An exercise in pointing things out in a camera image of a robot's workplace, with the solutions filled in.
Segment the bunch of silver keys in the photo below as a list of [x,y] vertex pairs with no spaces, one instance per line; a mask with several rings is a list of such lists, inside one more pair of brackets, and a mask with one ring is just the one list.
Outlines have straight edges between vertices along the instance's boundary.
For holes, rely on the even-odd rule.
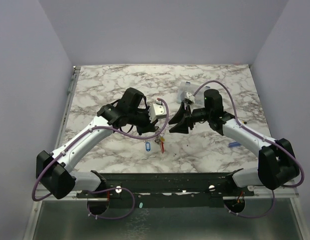
[[161,128],[157,127],[155,133],[158,135],[154,138],[154,142],[156,142],[158,145],[164,144],[164,142],[165,142],[165,138],[161,134],[159,134],[160,130],[161,130]]

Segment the blue key tag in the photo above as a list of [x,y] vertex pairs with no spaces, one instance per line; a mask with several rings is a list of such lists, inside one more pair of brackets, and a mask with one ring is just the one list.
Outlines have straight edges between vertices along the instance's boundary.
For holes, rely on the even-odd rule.
[[147,152],[150,152],[151,151],[151,144],[150,144],[150,142],[145,142],[145,150],[147,151]]

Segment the red black key holder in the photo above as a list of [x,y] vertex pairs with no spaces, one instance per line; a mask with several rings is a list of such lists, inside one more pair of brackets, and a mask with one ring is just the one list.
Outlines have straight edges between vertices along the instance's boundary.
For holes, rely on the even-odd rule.
[[162,136],[159,136],[159,145],[160,145],[160,150],[162,154],[165,152],[164,142],[165,142],[165,138]]

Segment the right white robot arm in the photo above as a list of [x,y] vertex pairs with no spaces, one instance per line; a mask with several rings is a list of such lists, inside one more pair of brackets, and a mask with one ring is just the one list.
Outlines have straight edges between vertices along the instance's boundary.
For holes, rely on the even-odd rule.
[[237,195],[246,186],[264,186],[275,190],[299,175],[300,170],[293,160],[294,153],[288,140],[263,137],[249,127],[240,126],[235,116],[223,109],[218,90],[208,89],[203,95],[203,108],[191,109],[190,100],[181,103],[169,121],[173,126],[170,133],[188,134],[196,123],[208,122],[212,130],[240,143],[258,158],[257,167],[232,173],[232,179],[224,184],[229,195]]

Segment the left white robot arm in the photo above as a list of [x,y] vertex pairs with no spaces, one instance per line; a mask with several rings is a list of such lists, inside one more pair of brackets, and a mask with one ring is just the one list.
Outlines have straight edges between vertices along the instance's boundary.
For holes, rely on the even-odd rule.
[[32,190],[32,199],[36,202],[36,190],[42,184],[57,199],[62,199],[72,191],[88,191],[94,197],[104,194],[102,177],[95,171],[74,173],[79,161],[99,142],[113,133],[129,137],[121,129],[125,125],[136,127],[136,139],[143,140],[144,133],[160,134],[156,124],[160,118],[166,118],[169,110],[163,99],[152,105],[140,108],[147,99],[142,92],[128,88],[122,97],[100,108],[91,122],[74,138],[52,152],[42,151],[36,159],[36,182]]

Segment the clear plastic organizer box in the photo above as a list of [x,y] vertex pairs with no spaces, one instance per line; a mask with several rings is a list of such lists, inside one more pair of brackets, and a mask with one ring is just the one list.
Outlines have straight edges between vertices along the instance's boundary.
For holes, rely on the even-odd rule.
[[[194,84],[189,81],[183,81],[177,91],[176,102],[180,104],[183,100],[183,93],[190,93],[194,95],[194,93],[199,89],[199,84]],[[209,86],[204,86],[196,95],[195,95],[195,107],[203,108],[204,107],[204,92],[210,89]]]

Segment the blue red marker pen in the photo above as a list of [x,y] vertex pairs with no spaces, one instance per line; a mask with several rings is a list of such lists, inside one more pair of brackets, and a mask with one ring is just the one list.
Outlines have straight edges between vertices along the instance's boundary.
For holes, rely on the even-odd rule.
[[241,144],[239,142],[237,142],[237,141],[231,142],[231,143],[228,144],[229,148],[234,148],[234,147],[239,147],[239,146],[241,146]]

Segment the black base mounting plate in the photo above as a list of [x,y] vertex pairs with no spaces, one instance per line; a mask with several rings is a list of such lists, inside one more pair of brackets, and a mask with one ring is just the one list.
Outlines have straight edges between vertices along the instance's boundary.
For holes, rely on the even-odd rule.
[[83,191],[79,199],[111,208],[221,208],[223,198],[235,200],[254,193],[232,182],[229,172],[212,173],[103,173],[102,189],[91,194]]

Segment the left side aluminium rail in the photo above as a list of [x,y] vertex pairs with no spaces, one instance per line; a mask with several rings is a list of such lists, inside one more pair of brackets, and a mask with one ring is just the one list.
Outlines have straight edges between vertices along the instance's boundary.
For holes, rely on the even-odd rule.
[[73,71],[73,74],[71,76],[70,85],[69,85],[69,88],[67,91],[67,94],[68,94],[67,95],[67,101],[65,104],[65,109],[64,109],[64,113],[63,113],[63,116],[61,119],[61,125],[59,128],[59,132],[58,132],[58,136],[57,136],[57,140],[56,140],[54,149],[58,149],[62,145],[63,140],[64,140],[64,135],[66,132],[67,122],[68,122],[73,98],[75,95],[75,90],[76,90],[76,86],[78,83],[80,70],[81,70],[81,66],[74,66],[74,71]]

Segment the aluminium frame rail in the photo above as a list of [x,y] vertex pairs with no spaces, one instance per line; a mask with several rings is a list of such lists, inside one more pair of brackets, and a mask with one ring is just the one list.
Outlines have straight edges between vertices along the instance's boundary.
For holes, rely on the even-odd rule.
[[[274,196],[276,199],[295,199],[299,197],[299,193],[296,188],[286,188],[286,187],[280,187],[273,191]],[[161,196],[191,196],[191,195],[198,195],[199,192],[190,192],[183,190],[182,192],[177,193],[161,193]],[[82,191],[71,191],[68,193],[65,197],[62,198],[62,200],[78,200],[80,198],[80,195],[83,195],[83,199],[92,199],[92,196],[88,196],[89,194]],[[266,189],[265,187],[261,186],[248,186],[247,190],[244,191],[244,197],[248,199],[271,199],[272,193],[271,190]],[[41,199],[39,201],[50,201],[50,200],[57,200],[47,189],[44,188],[42,184],[39,184],[37,189],[35,190],[35,198]]]

